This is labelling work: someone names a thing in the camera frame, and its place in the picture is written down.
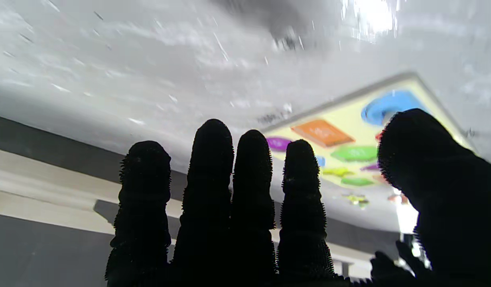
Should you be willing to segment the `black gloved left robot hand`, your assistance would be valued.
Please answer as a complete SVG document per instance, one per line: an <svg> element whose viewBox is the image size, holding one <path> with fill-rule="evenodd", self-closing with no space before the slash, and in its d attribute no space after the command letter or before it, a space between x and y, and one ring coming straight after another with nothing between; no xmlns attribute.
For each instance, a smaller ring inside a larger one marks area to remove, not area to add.
<svg viewBox="0 0 491 287"><path fill-rule="evenodd" d="M398 240L396 241L396 248L400 258L408 265L410 271L399 267L386 254L377 251L374 258L371 259L371 278L373 280L401 283L430 277L432 271L426 268L420 259L413 256L409 245Z"/></svg>

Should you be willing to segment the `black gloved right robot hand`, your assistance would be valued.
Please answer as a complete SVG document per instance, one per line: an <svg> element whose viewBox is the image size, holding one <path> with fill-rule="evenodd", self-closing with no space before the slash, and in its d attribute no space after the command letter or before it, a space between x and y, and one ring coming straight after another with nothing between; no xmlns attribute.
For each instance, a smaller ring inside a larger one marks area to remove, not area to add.
<svg viewBox="0 0 491 287"><path fill-rule="evenodd" d="M426 279L353 282L335 273L319 167L305 140L287 146L274 246L267 140L249 130L234 152L229 129L216 119L195 134L168 261L170 160L158 142L143 141L122 161L108 287L491 287L491 163L421 109L389 120L378 163L384 179L418 211L415 238L432 271Z"/></svg>

